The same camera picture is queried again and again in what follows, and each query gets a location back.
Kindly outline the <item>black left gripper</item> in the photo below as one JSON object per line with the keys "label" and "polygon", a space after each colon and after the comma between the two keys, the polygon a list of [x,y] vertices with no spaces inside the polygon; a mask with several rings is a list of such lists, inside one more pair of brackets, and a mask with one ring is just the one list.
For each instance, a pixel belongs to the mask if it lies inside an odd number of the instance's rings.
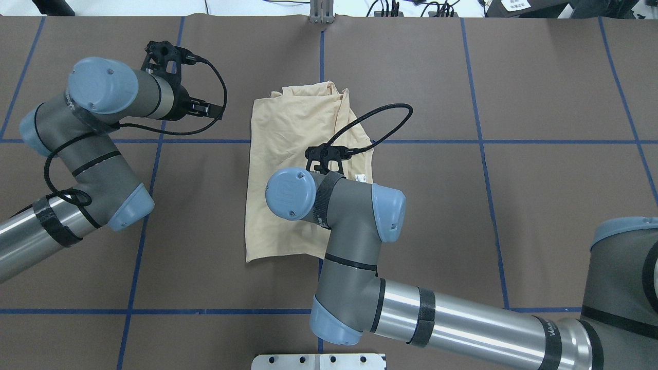
{"label": "black left gripper", "polygon": [[224,106],[208,103],[202,99],[183,98],[180,103],[181,117],[209,117],[220,120],[223,117]]}

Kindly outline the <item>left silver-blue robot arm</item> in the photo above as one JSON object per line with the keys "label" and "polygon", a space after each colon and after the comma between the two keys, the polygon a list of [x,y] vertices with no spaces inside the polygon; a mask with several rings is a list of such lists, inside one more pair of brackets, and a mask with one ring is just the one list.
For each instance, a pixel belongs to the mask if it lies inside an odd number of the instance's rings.
{"label": "left silver-blue robot arm", "polygon": [[148,216],[155,203],[110,133],[126,117],[178,120],[185,115],[220,120],[225,105],[187,96],[181,66],[167,80],[166,66],[134,70],[121,61],[78,61],[66,90],[23,118],[23,142],[45,156],[49,194],[2,223],[2,282],[83,241],[105,226],[120,231]]}

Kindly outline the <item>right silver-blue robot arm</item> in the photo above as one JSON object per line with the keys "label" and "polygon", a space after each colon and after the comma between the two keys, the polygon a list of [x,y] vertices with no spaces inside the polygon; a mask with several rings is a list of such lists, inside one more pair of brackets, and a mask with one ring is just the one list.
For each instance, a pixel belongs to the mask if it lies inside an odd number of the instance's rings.
{"label": "right silver-blue robot arm", "polygon": [[383,276],[383,246],[404,226],[401,190],[287,167],[263,196],[278,218],[329,233],[309,319],[326,343],[370,334],[514,369],[656,369],[656,217],[601,223],[578,316],[552,320]]}

